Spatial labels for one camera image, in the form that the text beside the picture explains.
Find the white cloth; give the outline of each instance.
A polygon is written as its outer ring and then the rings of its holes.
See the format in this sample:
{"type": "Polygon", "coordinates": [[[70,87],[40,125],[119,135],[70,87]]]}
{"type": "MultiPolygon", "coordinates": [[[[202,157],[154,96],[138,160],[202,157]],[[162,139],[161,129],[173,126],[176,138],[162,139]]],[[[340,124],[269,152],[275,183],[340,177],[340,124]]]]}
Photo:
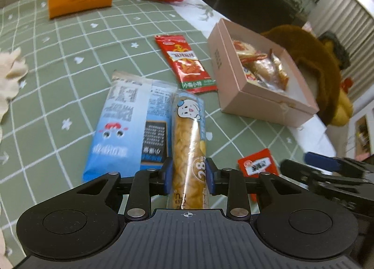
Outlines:
{"type": "Polygon", "coordinates": [[[13,268],[11,262],[5,256],[5,240],[3,236],[3,232],[0,229],[0,268],[1,269],[11,269],[13,268]]]}
{"type": "MultiPolygon", "coordinates": [[[[28,71],[25,59],[20,59],[21,48],[12,53],[0,53],[0,122],[8,111],[8,100],[16,97],[19,91],[18,81],[28,71]]],[[[0,143],[3,130],[0,126],[0,143]]]]}

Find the brown plush toy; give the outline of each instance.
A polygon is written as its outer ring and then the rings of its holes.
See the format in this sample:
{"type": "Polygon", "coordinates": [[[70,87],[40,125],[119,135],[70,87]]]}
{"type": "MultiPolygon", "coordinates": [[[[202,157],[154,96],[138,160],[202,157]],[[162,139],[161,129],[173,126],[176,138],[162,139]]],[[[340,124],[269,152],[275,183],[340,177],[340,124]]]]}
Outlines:
{"type": "Polygon", "coordinates": [[[262,35],[284,47],[297,66],[315,75],[318,81],[316,102],[320,110],[317,115],[325,125],[330,124],[338,109],[342,81],[339,59],[321,41],[297,26],[278,26],[262,35]]]}

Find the screw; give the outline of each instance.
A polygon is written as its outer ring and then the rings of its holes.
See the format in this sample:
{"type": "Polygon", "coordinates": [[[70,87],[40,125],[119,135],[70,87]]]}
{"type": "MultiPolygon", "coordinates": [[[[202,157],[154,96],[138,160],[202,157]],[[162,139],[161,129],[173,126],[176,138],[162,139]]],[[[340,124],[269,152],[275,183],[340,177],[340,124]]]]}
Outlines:
{"type": "Polygon", "coordinates": [[[145,211],[141,208],[132,208],[127,211],[127,215],[131,217],[142,217],[145,215],[145,211]]]}
{"type": "Polygon", "coordinates": [[[232,216],[245,217],[249,214],[247,209],[244,208],[234,208],[230,211],[232,216]]]}

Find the blue handle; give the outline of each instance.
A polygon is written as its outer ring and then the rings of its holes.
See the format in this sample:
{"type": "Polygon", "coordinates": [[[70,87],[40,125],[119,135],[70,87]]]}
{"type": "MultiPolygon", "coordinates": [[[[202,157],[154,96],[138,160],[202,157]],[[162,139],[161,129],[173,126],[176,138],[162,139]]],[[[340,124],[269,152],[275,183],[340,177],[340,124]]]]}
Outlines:
{"type": "Polygon", "coordinates": [[[314,166],[330,172],[339,172],[340,170],[340,165],[335,159],[317,153],[305,153],[304,161],[307,165],[314,166]]]}

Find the blue snack package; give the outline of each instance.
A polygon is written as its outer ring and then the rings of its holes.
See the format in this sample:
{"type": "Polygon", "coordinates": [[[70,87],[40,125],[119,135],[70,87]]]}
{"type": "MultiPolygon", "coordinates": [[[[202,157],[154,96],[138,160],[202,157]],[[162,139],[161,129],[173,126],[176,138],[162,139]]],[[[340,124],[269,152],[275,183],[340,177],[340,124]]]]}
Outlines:
{"type": "Polygon", "coordinates": [[[87,158],[83,181],[118,171],[134,176],[171,156],[177,85],[115,71],[87,158]]]}

